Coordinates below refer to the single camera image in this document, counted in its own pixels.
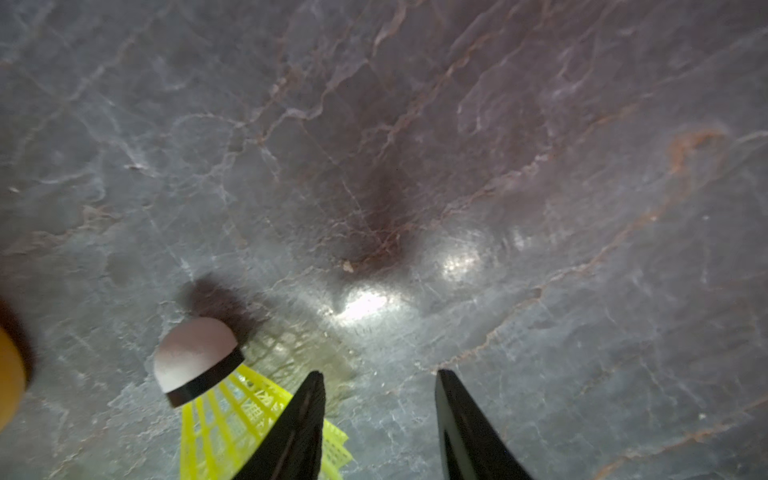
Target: shuttlecock cork base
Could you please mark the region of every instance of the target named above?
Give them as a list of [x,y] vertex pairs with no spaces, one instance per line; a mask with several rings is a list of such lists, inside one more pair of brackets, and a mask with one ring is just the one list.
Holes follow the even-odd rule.
[[[243,364],[232,331],[197,318],[172,329],[154,355],[157,383],[181,413],[182,480],[229,480],[269,433],[291,395]],[[340,480],[347,435],[323,424],[321,472]]]

